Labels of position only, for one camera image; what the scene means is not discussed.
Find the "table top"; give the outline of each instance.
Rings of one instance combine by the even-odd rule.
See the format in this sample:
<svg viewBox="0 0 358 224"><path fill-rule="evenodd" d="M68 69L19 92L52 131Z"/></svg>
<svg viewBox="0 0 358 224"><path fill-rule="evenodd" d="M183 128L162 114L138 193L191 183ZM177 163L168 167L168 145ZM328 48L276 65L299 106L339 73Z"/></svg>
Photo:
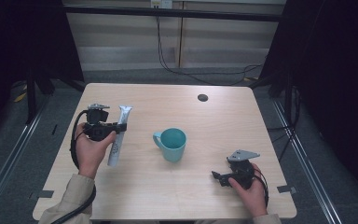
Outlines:
<svg viewBox="0 0 358 224"><path fill-rule="evenodd" d="M208 101L198 99L206 94ZM268 182L268 212L282 218L296 215L285 186L282 168L269 140L251 89L185 85L89 84L72 119L51 168L34 218L57 204L77 169L69 152L71 131L77 115L90 104L110 105L107 122L117 122L120 105L132 105L116 167L107 165L110 147L95 178L95 220L198 220L249 218L235 190L220 187L211 171L231 173L226 160L236 149L253 151ZM153 133L170 127L185 131L183 158L165 161L153 141Z"/></svg>

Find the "white tube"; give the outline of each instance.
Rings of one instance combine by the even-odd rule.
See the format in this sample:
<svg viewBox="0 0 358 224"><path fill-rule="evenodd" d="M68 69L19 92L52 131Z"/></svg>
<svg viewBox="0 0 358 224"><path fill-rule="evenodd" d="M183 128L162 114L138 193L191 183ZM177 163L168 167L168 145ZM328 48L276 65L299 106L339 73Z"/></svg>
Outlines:
<svg viewBox="0 0 358 224"><path fill-rule="evenodd" d="M121 105L121 115L117 124L125 124L129 118L130 111L132 106L130 105ZM109 160L107 161L107 165L116 166L118 163L118 156L120 155L121 144L123 143L124 133L121 132L116 136L116 141L113 143L112 148L109 153Z"/></svg>

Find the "person's right hand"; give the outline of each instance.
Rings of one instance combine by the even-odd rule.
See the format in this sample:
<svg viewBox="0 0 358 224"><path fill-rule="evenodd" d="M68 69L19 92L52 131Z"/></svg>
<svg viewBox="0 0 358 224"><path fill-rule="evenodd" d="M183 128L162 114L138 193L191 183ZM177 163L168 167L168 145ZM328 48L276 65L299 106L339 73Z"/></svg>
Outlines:
<svg viewBox="0 0 358 224"><path fill-rule="evenodd" d="M252 163L252 165L256 170L260 171L256 164ZM255 171L255 175L260 177L261 174L258 171ZM243 205L252 214L252 217L260 217L267 214L264 188L260 181L254 179L249 189L244 189L234 178L229 178L228 182L240 195Z"/></svg>

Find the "beige sleeve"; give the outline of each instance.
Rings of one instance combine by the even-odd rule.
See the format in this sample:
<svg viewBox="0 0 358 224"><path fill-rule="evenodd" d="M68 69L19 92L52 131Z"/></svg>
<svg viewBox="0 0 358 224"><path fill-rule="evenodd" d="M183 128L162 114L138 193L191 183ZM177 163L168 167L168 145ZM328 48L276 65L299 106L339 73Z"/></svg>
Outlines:
<svg viewBox="0 0 358 224"><path fill-rule="evenodd" d="M94 180L83 175L72 175L71 180L66 186L66 191L62 196L60 203L48 208L43 212L39 223L52 223L60 217L74 211L82 205L91 195L94 187ZM69 219L65 223L91 223L91 206L78 214L76 217Z"/></svg>
<svg viewBox="0 0 358 224"><path fill-rule="evenodd" d="M253 221L254 224L281 224L277 214L254 217Z"/></svg>

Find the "black curtain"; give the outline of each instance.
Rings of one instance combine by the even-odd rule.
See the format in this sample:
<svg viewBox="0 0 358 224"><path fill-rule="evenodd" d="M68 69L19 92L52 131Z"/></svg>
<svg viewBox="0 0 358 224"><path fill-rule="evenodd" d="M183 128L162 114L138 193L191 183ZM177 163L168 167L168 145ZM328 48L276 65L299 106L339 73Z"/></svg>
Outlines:
<svg viewBox="0 0 358 224"><path fill-rule="evenodd" d="M282 69L282 64L291 71L277 76L271 93L287 88L292 76L324 140L358 180L358 1L287 4L286 15L310 7L313 16L299 21L303 27L279 25L263 76Z"/></svg>
<svg viewBox="0 0 358 224"><path fill-rule="evenodd" d="M65 12L44 7L61 5L61 0L0 1L0 111L11 85L29 71L42 91L50 88L49 78L83 81Z"/></svg>

